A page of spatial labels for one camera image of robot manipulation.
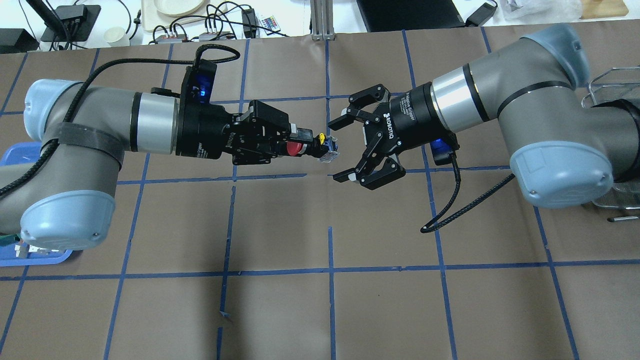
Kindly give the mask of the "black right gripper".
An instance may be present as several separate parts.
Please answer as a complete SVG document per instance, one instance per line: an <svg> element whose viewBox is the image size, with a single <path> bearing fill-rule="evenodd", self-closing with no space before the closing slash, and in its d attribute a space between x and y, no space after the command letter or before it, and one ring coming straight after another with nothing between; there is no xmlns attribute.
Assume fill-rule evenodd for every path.
<svg viewBox="0 0 640 360"><path fill-rule="evenodd" d="M432 82L427 82L402 95L391 98L391 92L376 84L349 96L343 114L329 121L327 127L338 131L354 122L365 124L365 141L373 141L378 133L382 141L375 150L364 150L358 164L333 174L338 183L353 182L375 191L403 178L407 169L398 154L443 139L457 150L457 137L446 128L435 108ZM374 112L365 107L378 104Z"/></svg>

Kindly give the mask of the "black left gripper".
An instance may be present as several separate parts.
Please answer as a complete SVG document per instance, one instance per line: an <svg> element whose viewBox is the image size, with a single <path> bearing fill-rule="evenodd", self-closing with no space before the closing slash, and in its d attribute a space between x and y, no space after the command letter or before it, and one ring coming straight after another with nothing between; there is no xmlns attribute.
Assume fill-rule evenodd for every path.
<svg viewBox="0 0 640 360"><path fill-rule="evenodd" d="M313 130L290 123L286 112L258 100L242 113L218 104L180 104L176 126L178 157L217 160L226 153L234 166L267 165L288 155L281 148L286 141L314 141Z"/></svg>

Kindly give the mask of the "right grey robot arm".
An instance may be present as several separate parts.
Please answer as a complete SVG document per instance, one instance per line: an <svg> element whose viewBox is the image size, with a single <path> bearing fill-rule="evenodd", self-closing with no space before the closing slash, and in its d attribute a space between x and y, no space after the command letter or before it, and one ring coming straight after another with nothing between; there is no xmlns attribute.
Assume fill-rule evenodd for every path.
<svg viewBox="0 0 640 360"><path fill-rule="evenodd" d="M405 175L400 153L434 141L455 149L457 133L497 120L530 204L566 208L601 198L639 178L639 101L583 107L575 91L589 73L578 33L556 23L399 96L382 84L354 93L328 126L363 123L366 148L333 179L375 190Z"/></svg>

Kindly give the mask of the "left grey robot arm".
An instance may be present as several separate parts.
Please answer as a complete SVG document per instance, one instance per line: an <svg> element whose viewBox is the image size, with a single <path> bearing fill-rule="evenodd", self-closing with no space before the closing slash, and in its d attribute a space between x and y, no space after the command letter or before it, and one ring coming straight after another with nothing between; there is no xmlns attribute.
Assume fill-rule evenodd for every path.
<svg viewBox="0 0 640 360"><path fill-rule="evenodd" d="M52 153L32 178L1 196L2 236L54 250L95 248L108 236L126 152L218 159L236 166L278 157L324 155L320 137L288 114L253 100L247 112L210 104L206 92L176 98L92 86L73 121L63 117L80 89L73 80L37 80L25 98L23 121L41 155Z"/></svg>

